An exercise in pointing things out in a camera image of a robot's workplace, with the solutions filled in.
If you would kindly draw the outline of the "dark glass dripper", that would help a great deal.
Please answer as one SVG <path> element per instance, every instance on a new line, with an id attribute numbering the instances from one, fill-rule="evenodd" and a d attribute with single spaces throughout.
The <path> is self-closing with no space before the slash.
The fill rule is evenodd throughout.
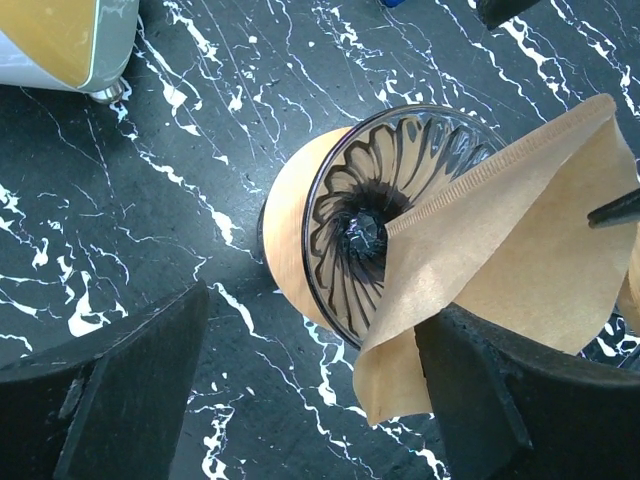
<path id="1" fill-rule="evenodd" d="M 505 147 L 450 107 L 394 107 L 329 149 L 311 182 L 301 249 L 311 296 L 329 327 L 360 348 L 384 290 L 387 223 Z"/>

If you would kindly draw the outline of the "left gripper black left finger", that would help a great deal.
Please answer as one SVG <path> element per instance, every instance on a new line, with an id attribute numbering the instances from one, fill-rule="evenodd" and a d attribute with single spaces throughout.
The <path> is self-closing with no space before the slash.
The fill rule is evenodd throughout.
<path id="1" fill-rule="evenodd" d="M 168 478 L 208 309 L 198 281 L 2 366 L 2 478 Z"/>

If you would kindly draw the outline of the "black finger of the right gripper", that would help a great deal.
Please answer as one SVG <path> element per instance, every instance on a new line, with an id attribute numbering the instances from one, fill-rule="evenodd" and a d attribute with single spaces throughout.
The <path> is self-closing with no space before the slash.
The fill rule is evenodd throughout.
<path id="1" fill-rule="evenodd" d="M 482 24 L 488 30 L 495 30 L 539 2 L 540 0 L 477 0 L 476 11 Z"/>
<path id="2" fill-rule="evenodd" d="M 587 215 L 592 229 L 638 223 L 640 220 L 640 189 L 633 190 Z"/>

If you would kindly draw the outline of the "brown paper coffee filter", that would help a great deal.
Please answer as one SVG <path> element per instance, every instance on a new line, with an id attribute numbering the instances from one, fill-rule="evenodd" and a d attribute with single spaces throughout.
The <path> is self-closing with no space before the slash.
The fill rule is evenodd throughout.
<path id="1" fill-rule="evenodd" d="M 390 222 L 383 296 L 353 376 L 368 422 L 431 411 L 414 329 L 450 304 L 568 354 L 588 345 L 638 256 L 639 227 L 593 229 L 587 217 L 637 185 L 615 102 L 599 94 Z"/>

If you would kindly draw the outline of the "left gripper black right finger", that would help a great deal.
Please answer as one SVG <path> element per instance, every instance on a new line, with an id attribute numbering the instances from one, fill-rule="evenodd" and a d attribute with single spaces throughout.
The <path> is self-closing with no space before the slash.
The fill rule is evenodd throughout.
<path id="1" fill-rule="evenodd" d="M 637 352 L 592 362 L 456 304 L 414 332 L 452 478 L 638 478 Z"/>

